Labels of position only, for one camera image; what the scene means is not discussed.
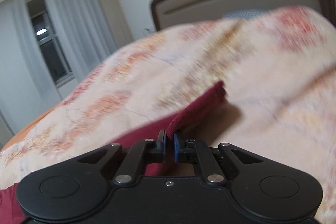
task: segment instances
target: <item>window frame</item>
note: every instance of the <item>window frame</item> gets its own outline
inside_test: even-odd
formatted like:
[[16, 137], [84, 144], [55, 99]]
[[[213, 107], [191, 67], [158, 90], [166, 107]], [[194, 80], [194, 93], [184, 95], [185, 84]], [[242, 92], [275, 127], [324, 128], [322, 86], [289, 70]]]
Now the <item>window frame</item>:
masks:
[[52, 42], [54, 44], [54, 47], [57, 51], [57, 54], [58, 54], [58, 57], [59, 59], [61, 60], [61, 63], [66, 71], [66, 75], [64, 75], [63, 77], [61, 77], [60, 79], [58, 79], [56, 82], [54, 82], [56, 88], [59, 88], [61, 87], [62, 85], [66, 84], [67, 82], [71, 81], [72, 79], [74, 79], [74, 75], [72, 73], [72, 71], [70, 70], [70, 67], [68, 65], [68, 62], [66, 61], [65, 59], [65, 56], [64, 56], [64, 53], [63, 53], [63, 50], [61, 49], [61, 46], [59, 45], [59, 41], [58, 41], [58, 35], [56, 32], [54, 32], [53, 30], [53, 27], [51, 25], [51, 22], [50, 22], [50, 19], [49, 19], [49, 16], [48, 16], [48, 12], [46, 9], [42, 10], [41, 12], [38, 12], [34, 15], [32, 15], [30, 18], [31, 20], [39, 15], [43, 15], [43, 20], [45, 22], [45, 25], [46, 25], [46, 29], [48, 30], [49, 32], [49, 35], [45, 38], [43, 38], [42, 40], [38, 40], [37, 39], [37, 34], [34, 30], [34, 35], [36, 37], [36, 41], [39, 45], [39, 47], [47, 42]]

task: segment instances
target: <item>window pane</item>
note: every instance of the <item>window pane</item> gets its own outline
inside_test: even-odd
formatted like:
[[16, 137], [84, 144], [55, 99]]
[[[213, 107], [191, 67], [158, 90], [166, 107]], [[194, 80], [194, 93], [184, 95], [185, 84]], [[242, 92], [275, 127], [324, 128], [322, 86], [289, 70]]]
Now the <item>window pane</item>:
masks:
[[35, 30], [35, 35], [37, 37], [37, 40], [42, 40], [43, 38], [46, 38], [49, 35], [49, 31], [45, 25], [43, 15], [39, 15], [34, 17], [31, 22], [33, 23], [33, 27]]
[[65, 76], [67, 72], [58, 56], [53, 40], [42, 44], [40, 49], [54, 82]]
[[31, 0], [27, 3], [30, 16], [33, 16], [46, 9], [44, 0]]

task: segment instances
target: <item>circular pad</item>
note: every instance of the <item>circular pad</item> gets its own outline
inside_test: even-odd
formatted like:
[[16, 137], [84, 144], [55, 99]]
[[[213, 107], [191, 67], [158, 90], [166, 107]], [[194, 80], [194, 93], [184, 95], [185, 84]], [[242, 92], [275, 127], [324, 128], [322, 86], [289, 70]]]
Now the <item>circular pad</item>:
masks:
[[299, 190], [295, 180], [284, 176], [267, 177], [260, 182], [259, 186], [266, 195], [273, 198], [289, 198]]
[[70, 176], [55, 176], [42, 182], [40, 190], [50, 198], [65, 198], [79, 189], [79, 182]]

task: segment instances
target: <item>window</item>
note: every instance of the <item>window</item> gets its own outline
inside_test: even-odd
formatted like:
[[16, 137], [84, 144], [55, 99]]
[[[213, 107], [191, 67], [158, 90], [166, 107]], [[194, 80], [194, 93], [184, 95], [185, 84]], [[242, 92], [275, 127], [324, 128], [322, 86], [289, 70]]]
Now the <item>window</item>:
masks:
[[70, 81], [73, 74], [52, 27], [44, 0], [31, 0], [27, 6], [44, 61], [56, 87], [60, 87]]

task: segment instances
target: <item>floral blanket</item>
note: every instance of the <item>floral blanket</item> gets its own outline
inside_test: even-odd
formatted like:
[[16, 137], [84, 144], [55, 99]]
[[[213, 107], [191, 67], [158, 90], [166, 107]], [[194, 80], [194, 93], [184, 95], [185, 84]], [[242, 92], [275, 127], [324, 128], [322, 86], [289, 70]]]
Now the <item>floral blanket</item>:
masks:
[[218, 80], [229, 104], [202, 137], [310, 173], [324, 190], [316, 218], [335, 223], [336, 29], [304, 7], [179, 25], [121, 48], [1, 151], [0, 189], [176, 112]]

